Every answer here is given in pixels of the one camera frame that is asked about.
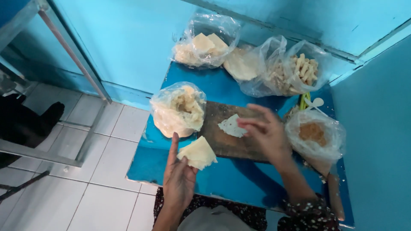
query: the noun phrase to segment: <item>white floor tile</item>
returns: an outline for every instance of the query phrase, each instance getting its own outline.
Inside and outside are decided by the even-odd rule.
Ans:
[[[88,132],[83,130],[64,126],[48,152],[70,159],[75,159],[81,145],[85,140],[85,137],[87,136],[87,133]],[[42,173],[47,169],[51,169],[52,166],[53,163],[43,161],[36,172]]]
[[[52,104],[60,102],[65,106],[61,120],[66,120],[74,106],[77,104],[77,101],[80,99],[80,96],[81,93],[79,92],[40,83],[36,86],[30,96],[27,97],[23,105],[41,115]]]
[[[23,171],[19,169],[3,168],[0,169],[0,184],[9,186],[19,186],[33,177],[34,173],[29,171]],[[6,193],[7,190],[0,189],[0,195]],[[12,212],[14,206],[16,205],[18,199],[24,192],[24,189],[20,190],[18,193],[12,195],[11,197],[5,199],[0,204],[0,229],[6,222],[6,219]]]
[[[1,231],[66,231],[87,184],[46,176],[27,187]]]
[[[86,153],[86,159],[81,168],[64,164],[52,164],[53,167],[50,171],[50,175],[90,182],[91,176],[96,169],[97,163],[99,162],[108,141],[109,136],[93,134],[90,147]]]
[[[108,104],[104,109],[95,133],[110,136],[124,105],[116,102]]]
[[[53,130],[51,130],[51,133],[48,135],[48,137],[41,144],[39,144],[36,147],[36,149],[44,151],[44,152],[48,152],[50,150],[50,147],[54,143],[55,139],[61,132],[62,128],[63,126],[61,125],[54,126]],[[42,161],[39,159],[21,157],[20,159],[16,160],[14,163],[9,165],[9,167],[24,169],[24,170],[29,170],[29,171],[36,171],[39,168],[41,163]]]
[[[141,184],[140,192],[150,194],[150,195],[155,195],[157,194],[157,189],[158,186],[156,185],[150,185],[150,184]]]
[[[127,231],[150,231],[154,224],[155,196],[139,193]]]
[[[124,106],[111,136],[139,142],[149,115],[149,111]]]
[[[110,137],[91,183],[138,192],[141,184],[126,180],[137,143]]]
[[[89,184],[67,231],[125,231],[137,195]]]
[[[72,113],[68,117],[68,122],[91,126],[103,101],[95,96],[83,94]]]

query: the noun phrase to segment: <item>wooden cutting board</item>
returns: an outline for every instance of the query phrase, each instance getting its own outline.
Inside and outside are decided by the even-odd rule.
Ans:
[[[204,124],[198,137],[203,136],[218,157],[245,158],[256,162],[268,162],[253,138],[230,136],[218,127],[219,123],[234,114],[238,114],[242,118],[263,119],[261,113],[245,107],[213,101],[207,101],[205,110]]]

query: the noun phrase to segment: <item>clear plastic bag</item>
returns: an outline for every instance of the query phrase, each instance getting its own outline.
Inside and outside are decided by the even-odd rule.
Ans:
[[[241,25],[229,16],[194,14],[183,38],[173,47],[174,62],[190,68],[216,68],[240,40]]]
[[[150,99],[154,125],[168,138],[190,136],[203,126],[206,95],[190,82],[177,82]]]
[[[331,59],[331,54],[302,40],[285,53],[283,60],[285,79],[282,81],[277,78],[276,85],[285,96],[317,91],[332,75]]]
[[[281,95],[269,83],[270,67],[283,57],[287,40],[279,35],[270,37],[254,48],[244,46],[231,52],[224,62],[224,68],[237,81],[241,91],[252,97]]]
[[[344,127],[318,111],[299,111],[285,124],[285,132],[295,151],[330,163],[345,154]]]

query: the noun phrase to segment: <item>grout line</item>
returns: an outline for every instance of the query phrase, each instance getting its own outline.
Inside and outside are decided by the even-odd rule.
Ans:
[[[36,171],[27,170],[27,169],[20,169],[20,168],[12,167],[12,166],[7,166],[7,168],[22,170],[22,171],[31,172],[31,173],[37,173]]]
[[[32,172],[32,171],[27,171],[27,170],[23,170],[23,171],[26,171],[26,172],[29,172],[29,173],[33,173],[33,175],[30,177],[30,179],[33,179],[33,176],[36,174],[36,173],[34,173],[34,172]],[[14,208],[16,207],[16,205],[17,205],[18,201],[20,200],[21,196],[22,196],[22,195],[23,195],[23,193],[26,191],[26,189],[27,189],[27,187],[25,187],[23,190],[21,190],[21,194],[20,194],[20,196],[18,197],[17,201],[15,202],[15,204],[14,204],[14,206],[13,206],[12,210],[10,211],[9,215],[8,215],[8,216],[6,217],[6,219],[4,220],[3,225],[2,225],[2,226],[0,226],[0,229],[2,229],[2,228],[3,228],[4,224],[6,223],[7,219],[8,219],[8,218],[10,217],[10,215],[12,214],[12,212],[13,212]]]
[[[128,140],[128,139],[125,139],[125,138],[116,137],[116,136],[111,136],[111,137],[116,138],[116,139],[131,141],[131,142],[134,142],[134,143],[139,143],[140,142],[140,141],[132,141],[132,140]]]
[[[79,103],[79,101],[80,101],[80,99],[81,99],[81,97],[82,97],[83,95],[84,95],[84,93],[82,93],[82,94],[80,95],[79,99],[77,100],[77,102],[76,102],[76,104],[74,105],[73,109],[70,111],[70,113],[69,113],[69,115],[67,116],[67,119],[66,119],[66,120],[69,119],[70,115],[71,115],[71,114],[73,113],[73,111],[74,111],[74,108],[77,106],[77,104]]]
[[[131,211],[131,215],[130,215],[129,223],[127,224],[126,231],[128,230],[128,226],[130,225],[131,217],[133,216],[134,209],[136,208],[136,204],[137,204],[137,199],[138,199],[138,198],[139,198],[139,194],[137,194],[136,201],[134,202],[133,210]]]
[[[129,189],[122,189],[122,188],[117,188],[117,187],[114,187],[114,186],[108,186],[108,185],[100,185],[100,184],[97,184],[97,183],[92,183],[92,182],[90,182],[89,184],[92,184],[92,185],[99,185],[99,186],[104,186],[104,187],[109,187],[109,188],[114,188],[114,189],[120,189],[120,190],[129,191],[129,192],[139,193],[139,192],[136,192],[136,191],[133,191],[133,190],[129,190]]]
[[[121,113],[123,113],[124,106],[125,106],[125,105],[123,104],[123,108],[121,108],[121,112],[120,112],[120,114],[118,115],[117,120],[115,121],[115,125],[114,125],[114,127],[113,127],[113,130],[112,130],[111,133],[110,133],[110,136],[113,134],[113,131],[114,131],[114,129],[115,129],[115,126],[117,125],[117,122],[118,122],[118,119],[119,119],[120,116],[121,116]]]
[[[93,178],[94,172],[96,172],[97,166],[99,165],[100,160],[102,159],[102,156],[103,156],[103,154],[104,154],[104,151],[106,150],[107,145],[109,144],[109,141],[110,141],[110,137],[109,137],[109,139],[107,140],[106,146],[104,147],[104,150],[103,150],[102,154],[100,155],[99,161],[97,162],[96,167],[94,168],[93,174],[91,174],[91,177],[90,177],[90,180],[88,181],[88,183],[90,183],[91,179]]]
[[[54,139],[54,141],[53,141],[53,143],[50,145],[50,147],[48,148],[48,150],[47,150],[47,153],[50,151],[50,149],[51,149],[51,147],[53,146],[53,144],[55,143],[55,141],[57,140],[57,138],[58,138],[58,136],[60,135],[60,133],[61,133],[61,131],[64,129],[64,126],[60,129],[60,131],[58,132],[58,134],[57,134],[57,136],[55,137],[55,139]],[[37,167],[37,169],[36,169],[36,173],[38,173],[38,170],[39,170],[39,168],[40,168],[40,166],[42,165],[42,163],[44,162],[45,160],[42,160],[41,161],[41,163],[39,164],[39,166]],[[54,166],[54,163],[53,162],[49,162],[48,161],[48,163],[52,163],[53,165],[51,166],[51,169],[50,169],[50,173],[51,173],[51,170],[53,169],[53,166]]]
[[[77,209],[78,209],[78,208],[79,208],[79,206],[80,206],[81,200],[83,199],[84,194],[85,194],[85,192],[86,192],[87,188],[88,188],[88,184],[87,184],[87,186],[85,187],[84,193],[83,193],[83,195],[81,196],[81,199],[80,199],[80,201],[79,201],[79,204],[77,205],[76,210],[74,211],[74,214],[73,214],[73,216],[72,216],[72,219],[70,220],[69,225],[67,226],[66,231],[67,231],[67,230],[69,230],[69,227],[70,227],[70,225],[72,224],[73,218],[74,218],[74,216],[76,215]]]

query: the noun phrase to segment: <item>metal frame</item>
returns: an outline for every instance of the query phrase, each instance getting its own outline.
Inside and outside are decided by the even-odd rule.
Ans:
[[[81,70],[81,72],[96,90],[103,101],[102,105],[91,126],[81,125],[68,121],[61,121],[62,123],[72,125],[74,124],[90,129],[75,159],[59,156],[58,153],[36,150],[2,139],[0,139],[0,152],[81,167],[86,157],[85,154],[87,153],[87,150],[91,143],[91,136],[93,135],[97,124],[100,121],[104,108],[112,101],[103,85],[101,84],[98,78],[98,74],[91,65],[91,62],[86,57],[84,51],[78,46],[76,39],[68,30],[67,25],[65,24],[60,14],[57,12],[57,9],[53,10],[53,6],[54,5],[52,2],[50,2],[50,0],[31,0],[22,10],[20,10],[14,16],[14,18],[10,22],[0,28],[0,51],[2,51],[14,39],[14,37],[16,37],[19,32],[21,32],[21,30],[23,30],[23,28],[36,14],[39,14],[48,28],[52,31],[54,36],[66,50],[66,52],[72,58],[72,60],[76,63],[77,67]]]

